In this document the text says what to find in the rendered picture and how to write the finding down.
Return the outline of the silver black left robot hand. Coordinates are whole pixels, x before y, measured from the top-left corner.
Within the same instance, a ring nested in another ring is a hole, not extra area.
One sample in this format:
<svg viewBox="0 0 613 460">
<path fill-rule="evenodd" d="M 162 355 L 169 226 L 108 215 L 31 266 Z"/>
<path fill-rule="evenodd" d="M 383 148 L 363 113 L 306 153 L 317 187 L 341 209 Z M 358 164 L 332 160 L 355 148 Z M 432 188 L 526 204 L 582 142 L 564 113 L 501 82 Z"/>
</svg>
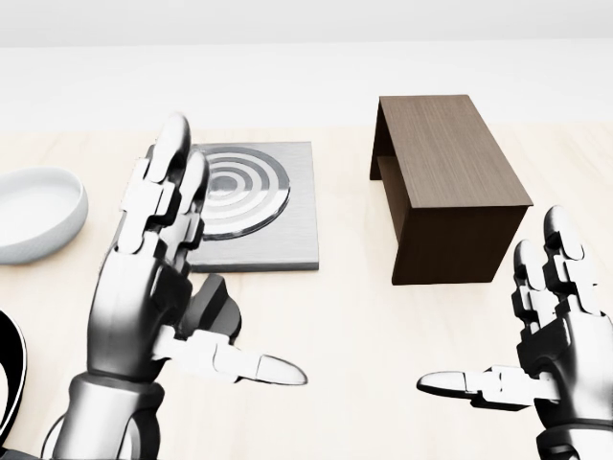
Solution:
<svg viewBox="0 0 613 460">
<path fill-rule="evenodd" d="M 188 120 L 170 115 L 137 161 L 121 203 L 123 216 L 90 312 L 87 368 L 153 381 L 171 359 L 189 372 L 231 383 L 305 385 L 307 375 L 297 365 L 242 351 L 227 333 L 188 323 L 208 310 L 193 296 L 187 262 L 202 241 L 208 179 L 207 160 L 191 150 Z"/>
</svg>

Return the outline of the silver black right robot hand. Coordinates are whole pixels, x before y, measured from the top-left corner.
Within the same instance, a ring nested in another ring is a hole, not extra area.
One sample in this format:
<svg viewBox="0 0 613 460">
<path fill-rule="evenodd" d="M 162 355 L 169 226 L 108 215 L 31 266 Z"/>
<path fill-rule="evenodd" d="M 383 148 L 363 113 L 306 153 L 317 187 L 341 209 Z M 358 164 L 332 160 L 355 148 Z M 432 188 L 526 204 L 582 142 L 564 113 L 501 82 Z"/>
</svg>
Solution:
<svg viewBox="0 0 613 460">
<path fill-rule="evenodd" d="M 533 406 L 547 428 L 613 427 L 613 321 L 598 306 L 591 258 L 563 207 L 548 210 L 543 234 L 545 264 L 528 240 L 513 253 L 518 366 L 430 373 L 417 387 L 478 408 Z"/>
</svg>

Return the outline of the flat grey stove plate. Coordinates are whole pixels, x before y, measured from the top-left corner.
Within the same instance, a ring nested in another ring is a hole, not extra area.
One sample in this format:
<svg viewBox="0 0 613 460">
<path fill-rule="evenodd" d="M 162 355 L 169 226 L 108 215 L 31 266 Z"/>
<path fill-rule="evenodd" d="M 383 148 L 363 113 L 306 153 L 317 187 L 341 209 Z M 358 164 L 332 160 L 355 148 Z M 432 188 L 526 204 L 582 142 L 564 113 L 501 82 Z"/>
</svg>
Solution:
<svg viewBox="0 0 613 460">
<path fill-rule="evenodd" d="M 316 203 L 309 142 L 194 144 L 210 166 L 195 272 L 316 270 Z"/>
</svg>

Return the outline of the black white curved object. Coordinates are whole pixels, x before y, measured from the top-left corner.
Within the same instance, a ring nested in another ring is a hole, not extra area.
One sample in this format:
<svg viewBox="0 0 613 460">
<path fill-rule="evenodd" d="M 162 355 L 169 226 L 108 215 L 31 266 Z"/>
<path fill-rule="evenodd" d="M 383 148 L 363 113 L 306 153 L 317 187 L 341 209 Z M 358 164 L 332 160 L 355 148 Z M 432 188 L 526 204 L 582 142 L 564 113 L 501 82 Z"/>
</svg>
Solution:
<svg viewBox="0 0 613 460">
<path fill-rule="evenodd" d="M 27 375 L 27 347 L 17 323 L 0 310 L 0 366 L 8 379 L 8 400 L 0 432 L 8 433 L 21 403 Z"/>
</svg>

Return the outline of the white ceramic bowl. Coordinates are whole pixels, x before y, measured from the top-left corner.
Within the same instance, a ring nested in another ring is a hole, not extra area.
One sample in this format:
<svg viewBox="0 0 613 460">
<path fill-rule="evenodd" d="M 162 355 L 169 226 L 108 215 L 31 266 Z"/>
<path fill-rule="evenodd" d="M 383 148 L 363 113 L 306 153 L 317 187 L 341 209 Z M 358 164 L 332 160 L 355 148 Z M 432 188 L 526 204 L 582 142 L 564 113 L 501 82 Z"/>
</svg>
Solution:
<svg viewBox="0 0 613 460">
<path fill-rule="evenodd" d="M 81 180 L 60 167 L 0 173 L 0 265 L 24 265 L 56 253 L 88 215 Z"/>
</svg>

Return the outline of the dark brown wooden shelf box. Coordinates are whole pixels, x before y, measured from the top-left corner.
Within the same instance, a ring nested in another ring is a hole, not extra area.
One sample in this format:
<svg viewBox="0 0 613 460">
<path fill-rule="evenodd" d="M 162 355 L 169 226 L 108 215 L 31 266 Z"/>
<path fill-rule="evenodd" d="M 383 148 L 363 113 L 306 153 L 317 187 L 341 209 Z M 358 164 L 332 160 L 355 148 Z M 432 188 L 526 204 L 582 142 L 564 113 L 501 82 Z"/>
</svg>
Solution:
<svg viewBox="0 0 613 460">
<path fill-rule="evenodd" d="M 382 96 L 370 178 L 397 237 L 392 283 L 488 283 L 533 202 L 467 95 Z"/>
</svg>

